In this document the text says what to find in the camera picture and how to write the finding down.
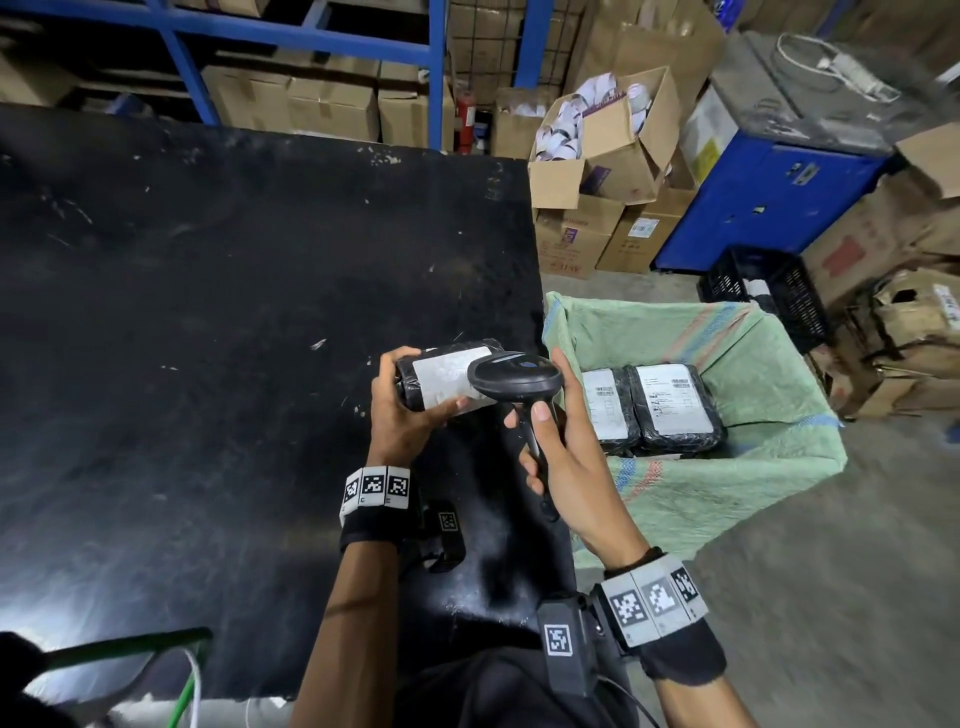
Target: green woven sack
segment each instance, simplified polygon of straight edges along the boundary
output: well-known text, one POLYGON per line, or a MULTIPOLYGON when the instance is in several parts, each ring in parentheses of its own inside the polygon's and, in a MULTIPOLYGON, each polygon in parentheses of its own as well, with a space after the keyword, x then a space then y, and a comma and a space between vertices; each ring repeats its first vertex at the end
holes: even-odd
MULTIPOLYGON (((609 457, 616 489, 652 544, 691 558, 761 508, 840 473, 841 426, 776 316, 753 303, 627 303, 546 295, 543 343, 577 377, 628 364, 696 366, 727 443, 688 460, 609 457)), ((577 567, 600 566, 579 540, 577 567)))

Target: black table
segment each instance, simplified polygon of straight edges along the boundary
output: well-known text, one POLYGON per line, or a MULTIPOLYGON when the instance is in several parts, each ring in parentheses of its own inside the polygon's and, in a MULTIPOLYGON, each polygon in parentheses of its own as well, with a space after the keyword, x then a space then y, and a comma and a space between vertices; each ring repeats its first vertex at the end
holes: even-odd
MULTIPOLYGON (((522 162, 7 106, 0 152, 0 629, 53 648, 208 626, 204 694, 294 694, 378 355, 538 345, 522 162)), ((538 600, 573 587, 497 418, 419 462, 468 559, 404 580, 404 671, 536 644, 538 600)))

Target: red fire extinguisher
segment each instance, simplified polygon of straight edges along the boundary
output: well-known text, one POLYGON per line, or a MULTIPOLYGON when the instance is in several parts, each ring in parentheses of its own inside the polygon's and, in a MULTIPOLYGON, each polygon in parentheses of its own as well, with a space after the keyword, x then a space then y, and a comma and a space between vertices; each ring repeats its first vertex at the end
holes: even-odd
POLYGON ((457 152, 468 155, 473 149, 473 117, 476 116, 477 103, 472 91, 460 91, 457 94, 457 124, 460 133, 457 152))

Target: hand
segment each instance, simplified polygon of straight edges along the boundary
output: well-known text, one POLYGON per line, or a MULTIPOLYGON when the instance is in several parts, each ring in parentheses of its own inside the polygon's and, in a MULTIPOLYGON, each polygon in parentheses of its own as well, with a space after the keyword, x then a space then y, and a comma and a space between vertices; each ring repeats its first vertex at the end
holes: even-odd
MULTIPOLYGON (((593 431, 580 381, 560 349, 554 349, 551 358, 564 374, 563 439, 546 402, 535 402, 531 417, 537 442, 549 467, 550 495, 570 530, 580 536, 604 567, 630 566, 640 560, 650 545, 630 518, 613 485, 607 456, 593 431)), ((515 411, 507 415, 504 425, 517 426, 515 411)), ((537 477, 537 461, 528 448, 520 454, 520 465, 527 472, 527 485, 542 496, 543 483, 537 477)))
POLYGON ((419 349, 400 347, 380 357, 380 372, 371 382, 370 453, 367 465, 394 465, 409 468, 430 438, 430 433, 461 412, 469 403, 466 397, 441 402, 424 412, 412 412, 403 406, 394 386, 396 361, 417 355, 419 349))

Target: finger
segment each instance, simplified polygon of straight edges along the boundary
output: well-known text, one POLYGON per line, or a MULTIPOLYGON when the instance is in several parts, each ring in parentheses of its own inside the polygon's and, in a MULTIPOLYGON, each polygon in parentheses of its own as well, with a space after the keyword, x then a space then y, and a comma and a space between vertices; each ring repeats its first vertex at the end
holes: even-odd
POLYGON ((536 493, 538 496, 543 495, 543 483, 540 482, 538 477, 533 477, 532 475, 527 475, 527 487, 536 493))
POLYGON ((534 402, 531 407, 530 420, 533 422, 534 434, 540 449, 546 456, 551 467, 563 462, 569 454, 560 439, 560 431, 553 420, 553 414, 545 401, 534 402))
POLYGON ((520 466, 530 475, 537 474, 537 461, 534 460, 534 456, 530 454, 530 448, 523 446, 523 449, 520 451, 520 456, 518 458, 520 461, 520 466))
POLYGON ((419 349, 413 347, 399 347, 391 352, 380 356, 380 372, 371 382, 371 392, 381 397, 387 397, 391 400, 398 400, 396 388, 394 386, 394 374, 396 373, 396 361, 403 356, 416 356, 420 353, 419 349))
POLYGON ((573 374, 573 368, 570 366, 566 354, 560 347, 554 347, 550 353, 553 363, 564 375, 564 406, 566 415, 573 420, 589 420, 587 412, 587 403, 584 400, 584 388, 580 386, 580 380, 573 374))
POLYGON ((440 404, 424 410, 422 417, 427 421, 431 428, 439 427, 451 417, 460 414, 469 404, 470 400, 466 397, 453 397, 442 401, 440 404))

